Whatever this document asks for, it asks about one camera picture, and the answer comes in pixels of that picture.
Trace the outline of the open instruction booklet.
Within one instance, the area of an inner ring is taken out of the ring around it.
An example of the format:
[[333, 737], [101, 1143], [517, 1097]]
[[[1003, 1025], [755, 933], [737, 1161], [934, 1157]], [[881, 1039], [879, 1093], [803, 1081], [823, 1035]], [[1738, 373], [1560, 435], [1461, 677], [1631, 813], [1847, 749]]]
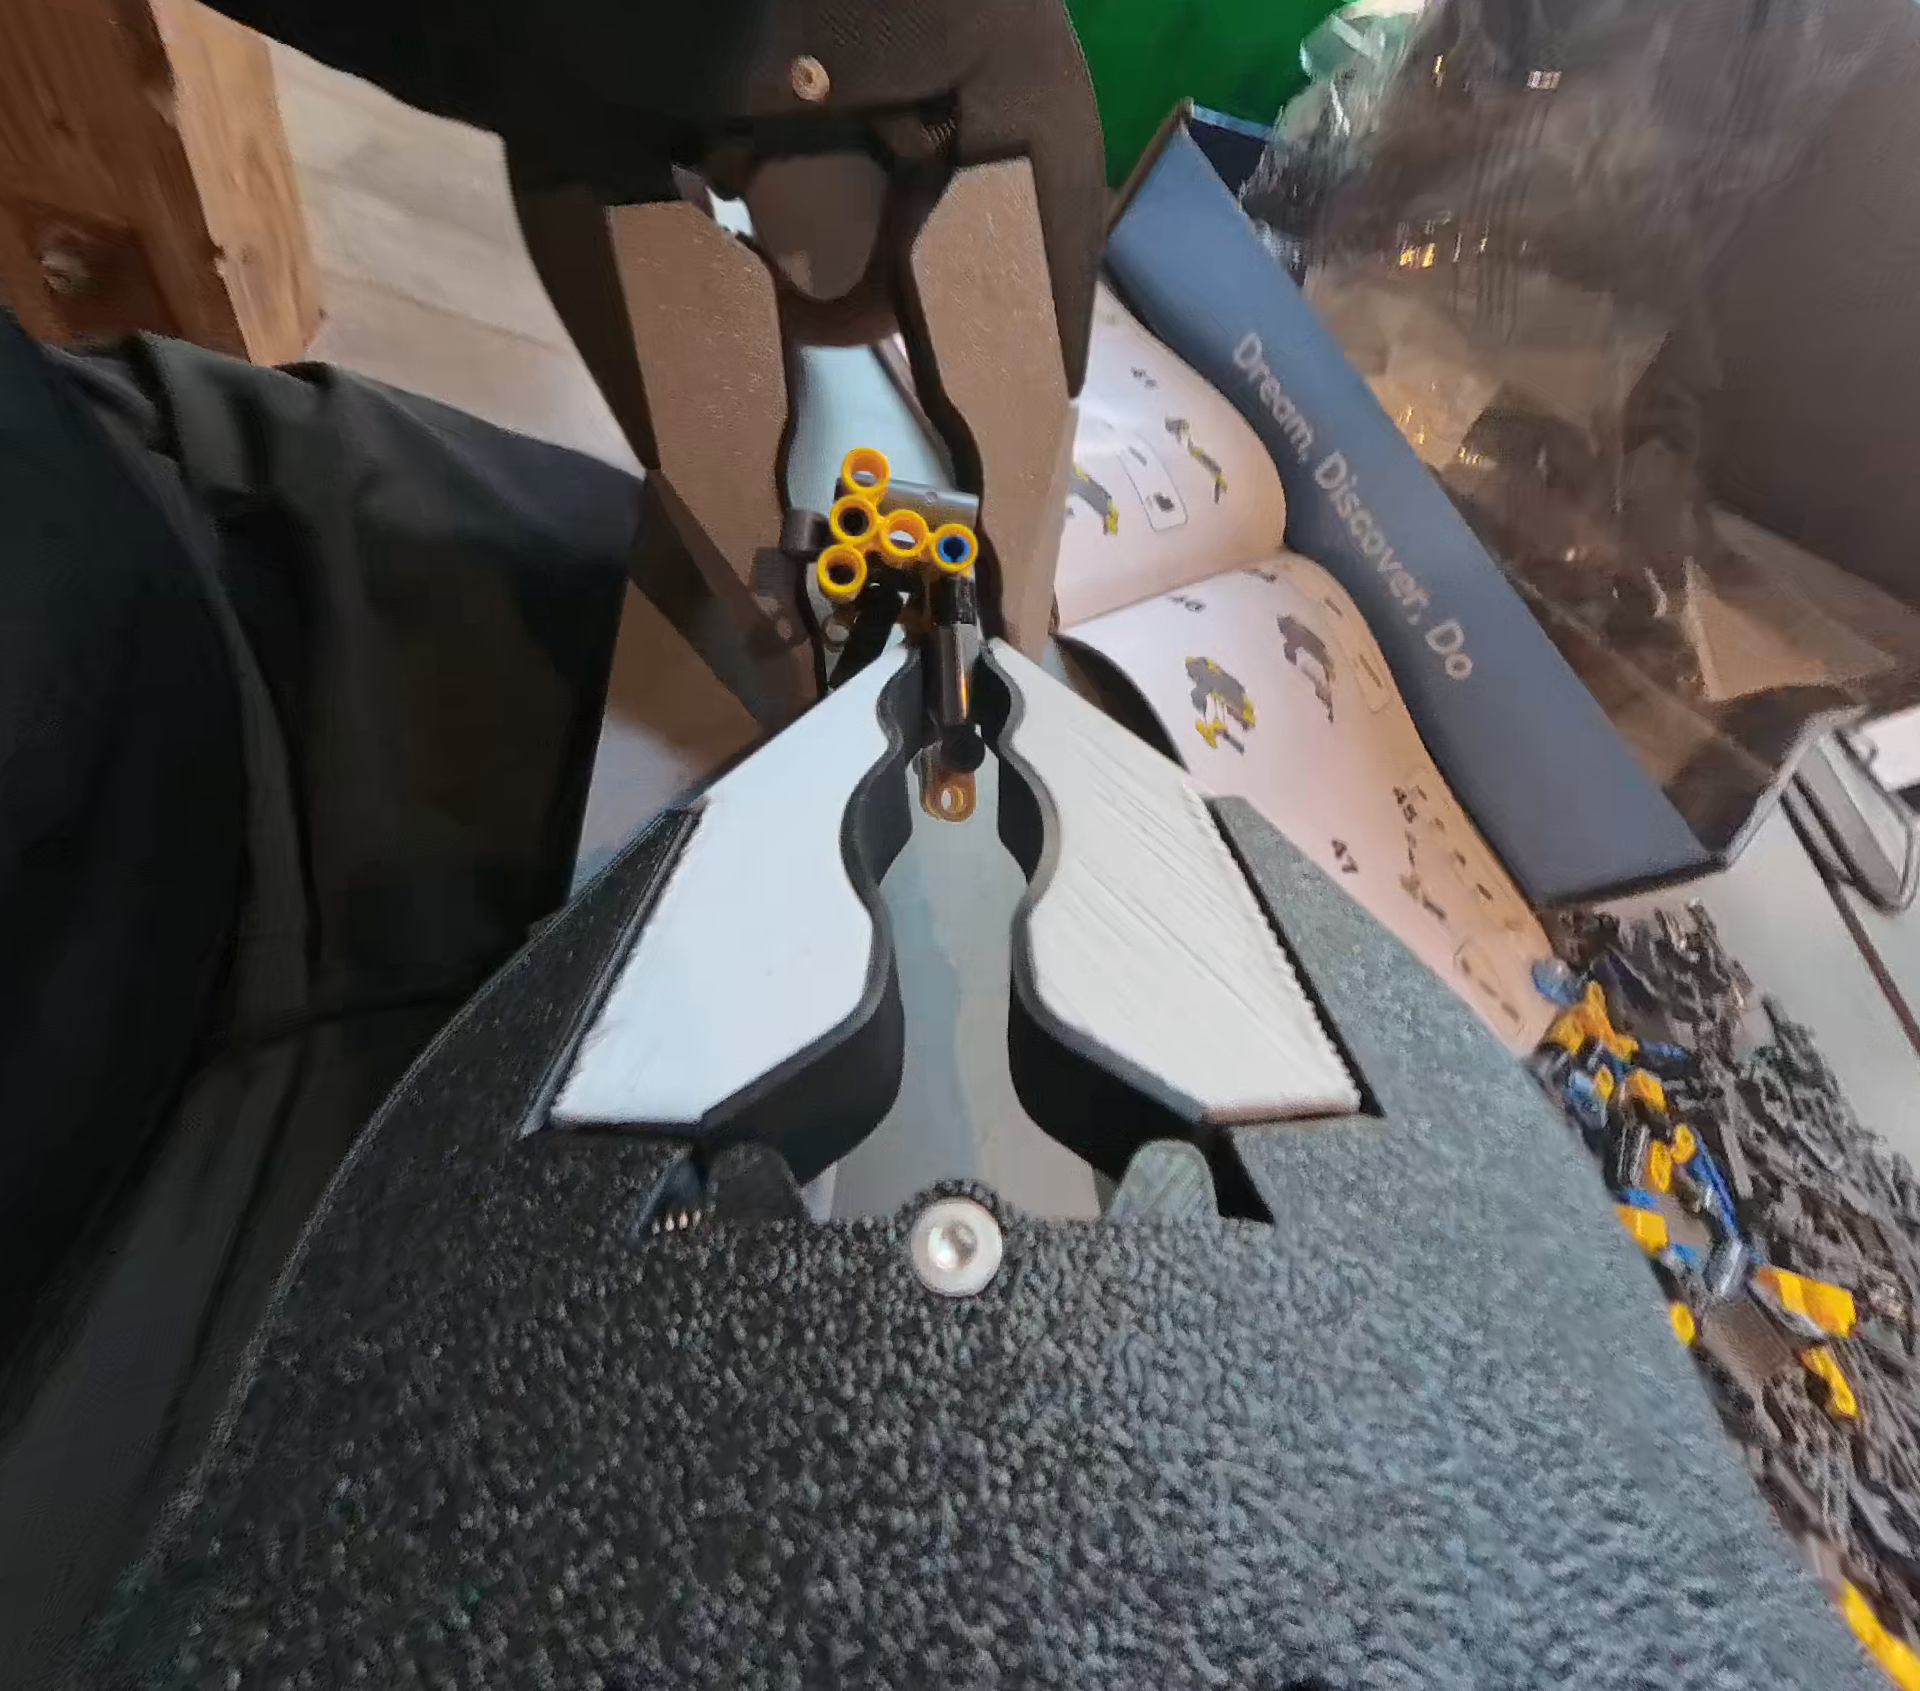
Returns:
[[1551, 957], [1339, 579], [1292, 551], [1245, 415], [1108, 287], [1076, 397], [1058, 631], [1116, 671], [1203, 791], [1246, 799], [1510, 1047]]

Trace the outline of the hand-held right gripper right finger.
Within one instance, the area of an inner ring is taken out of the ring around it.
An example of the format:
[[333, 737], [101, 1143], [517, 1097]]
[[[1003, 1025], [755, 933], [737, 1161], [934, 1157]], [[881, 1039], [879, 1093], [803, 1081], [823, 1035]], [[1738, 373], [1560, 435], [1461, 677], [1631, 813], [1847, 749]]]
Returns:
[[978, 663], [1025, 875], [1010, 1071], [1041, 1127], [1263, 1127], [1363, 1101], [1188, 771], [1004, 641]]

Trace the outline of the yellow grey brick assembly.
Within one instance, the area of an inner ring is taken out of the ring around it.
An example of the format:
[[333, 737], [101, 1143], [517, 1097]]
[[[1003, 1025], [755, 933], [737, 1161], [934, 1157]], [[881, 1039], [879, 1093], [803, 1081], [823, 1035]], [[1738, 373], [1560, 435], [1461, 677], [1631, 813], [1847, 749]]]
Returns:
[[[828, 503], [836, 493], [834, 473]], [[978, 583], [980, 559], [982, 559], [982, 537], [980, 537], [980, 499], [972, 493], [960, 489], [948, 489], [927, 481], [906, 479], [893, 471], [895, 489], [888, 497], [890, 503], [912, 503], [917, 505], [927, 519], [927, 525], [939, 527], [948, 521], [968, 523], [978, 537], [978, 559], [975, 567], [975, 583]], [[877, 577], [877, 583], [867, 589], [861, 599], [854, 599], [851, 605], [833, 605], [816, 589], [812, 575], [812, 559], [824, 543], [824, 517], [828, 503], [823, 509], [794, 509], [787, 515], [781, 529], [781, 551], [784, 557], [792, 559], [803, 571], [803, 593], [812, 607], [812, 635], [816, 645], [824, 655], [824, 675], [831, 689], [846, 683], [858, 669], [879, 657], [884, 649], [903, 645], [914, 649], [921, 657], [923, 671], [923, 635], [927, 627], [927, 597], [929, 583], [934, 575], [929, 573], [925, 561], [918, 561], [911, 569], [884, 571]], [[972, 685], [977, 685], [977, 669], [980, 661], [980, 651], [984, 647], [984, 627], [982, 627], [982, 609], [980, 609], [980, 587], [977, 587], [977, 613], [978, 613], [978, 653], [972, 669]], [[923, 703], [923, 727], [918, 733], [921, 747], [917, 755], [918, 767], [918, 789], [925, 813], [946, 821], [946, 823], [964, 823], [972, 819], [972, 813], [978, 807], [978, 773], [989, 755], [989, 741], [982, 731], [978, 707], [972, 691], [972, 711], [978, 723], [978, 729], [984, 739], [984, 755], [980, 767], [972, 775], [948, 771], [939, 757], [925, 747], [927, 725], [925, 725], [925, 703]]]

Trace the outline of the yellow three-hole connector brick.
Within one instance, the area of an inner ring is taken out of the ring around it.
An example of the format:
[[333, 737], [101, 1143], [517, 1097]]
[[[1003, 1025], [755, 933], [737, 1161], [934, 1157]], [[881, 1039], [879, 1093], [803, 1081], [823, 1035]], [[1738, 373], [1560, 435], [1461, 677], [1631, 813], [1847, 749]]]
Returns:
[[929, 551], [930, 527], [912, 503], [890, 503], [896, 487], [888, 453], [857, 445], [836, 471], [824, 543], [812, 559], [823, 599], [851, 605], [884, 571], [911, 569]]

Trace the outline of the person's body in black clothing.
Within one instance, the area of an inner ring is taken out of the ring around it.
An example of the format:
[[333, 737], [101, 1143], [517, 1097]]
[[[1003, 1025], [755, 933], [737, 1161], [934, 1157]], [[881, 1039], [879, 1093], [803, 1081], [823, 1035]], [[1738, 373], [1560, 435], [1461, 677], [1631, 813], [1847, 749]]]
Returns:
[[3, 343], [3, 1674], [53, 1686], [564, 901], [640, 483], [324, 363]]

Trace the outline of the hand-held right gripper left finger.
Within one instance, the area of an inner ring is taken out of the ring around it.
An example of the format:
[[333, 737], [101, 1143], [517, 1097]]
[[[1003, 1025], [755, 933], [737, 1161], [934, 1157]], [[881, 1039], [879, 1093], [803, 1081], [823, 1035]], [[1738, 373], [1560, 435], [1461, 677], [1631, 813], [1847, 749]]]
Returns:
[[921, 657], [884, 649], [688, 809], [615, 953], [550, 1127], [864, 1133], [900, 1087], [881, 883], [911, 835]]

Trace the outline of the wooden pillar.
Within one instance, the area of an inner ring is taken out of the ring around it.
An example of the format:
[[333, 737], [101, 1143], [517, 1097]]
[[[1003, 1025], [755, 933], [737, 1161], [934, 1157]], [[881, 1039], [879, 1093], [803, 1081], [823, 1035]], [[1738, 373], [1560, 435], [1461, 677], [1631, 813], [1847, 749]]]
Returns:
[[3, 293], [49, 343], [301, 359], [324, 311], [269, 41], [192, 0], [3, 0]]

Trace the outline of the pile of loose brick pieces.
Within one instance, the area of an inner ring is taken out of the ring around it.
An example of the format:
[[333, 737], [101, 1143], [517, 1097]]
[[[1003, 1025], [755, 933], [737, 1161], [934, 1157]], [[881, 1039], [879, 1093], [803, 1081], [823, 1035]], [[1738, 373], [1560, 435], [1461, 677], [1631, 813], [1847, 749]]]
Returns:
[[1548, 921], [1529, 1055], [1860, 1646], [1918, 1672], [1918, 1181], [1699, 905]]

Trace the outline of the black office chair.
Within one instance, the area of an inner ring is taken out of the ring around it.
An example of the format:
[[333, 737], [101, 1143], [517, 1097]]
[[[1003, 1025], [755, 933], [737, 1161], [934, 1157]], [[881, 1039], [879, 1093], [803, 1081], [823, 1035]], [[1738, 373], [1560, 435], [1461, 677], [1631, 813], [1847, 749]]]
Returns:
[[1806, 743], [1782, 807], [1829, 887], [1855, 891], [1888, 917], [1917, 905], [1917, 809], [1876, 777], [1850, 727], [1825, 727]]

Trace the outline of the black grey pin connector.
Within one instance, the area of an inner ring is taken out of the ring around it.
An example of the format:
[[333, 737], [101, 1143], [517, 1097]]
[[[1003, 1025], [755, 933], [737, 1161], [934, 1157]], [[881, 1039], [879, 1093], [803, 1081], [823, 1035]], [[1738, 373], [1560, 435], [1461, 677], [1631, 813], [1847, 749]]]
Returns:
[[970, 571], [932, 577], [923, 635], [925, 747], [962, 775], [972, 775], [986, 755], [972, 701], [980, 641], [977, 577]]

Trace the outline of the crumpled clear plastic bag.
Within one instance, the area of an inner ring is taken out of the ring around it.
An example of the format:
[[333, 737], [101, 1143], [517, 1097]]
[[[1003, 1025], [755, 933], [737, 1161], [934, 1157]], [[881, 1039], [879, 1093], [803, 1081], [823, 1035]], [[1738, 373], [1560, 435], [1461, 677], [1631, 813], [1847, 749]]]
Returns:
[[1728, 843], [1917, 703], [1917, 0], [1360, 0], [1240, 201]]

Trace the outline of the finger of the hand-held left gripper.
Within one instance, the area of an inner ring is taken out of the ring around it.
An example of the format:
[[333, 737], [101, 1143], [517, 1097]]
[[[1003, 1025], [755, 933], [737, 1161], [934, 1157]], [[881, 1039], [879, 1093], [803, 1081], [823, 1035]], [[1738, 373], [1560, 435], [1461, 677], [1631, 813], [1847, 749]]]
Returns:
[[977, 495], [982, 617], [1013, 647], [1043, 651], [1074, 405], [1030, 161], [956, 169], [898, 283], [921, 403]]
[[764, 733], [823, 691], [805, 549], [824, 521], [789, 491], [794, 405], [776, 283], [701, 207], [606, 213], [637, 349], [633, 581]]

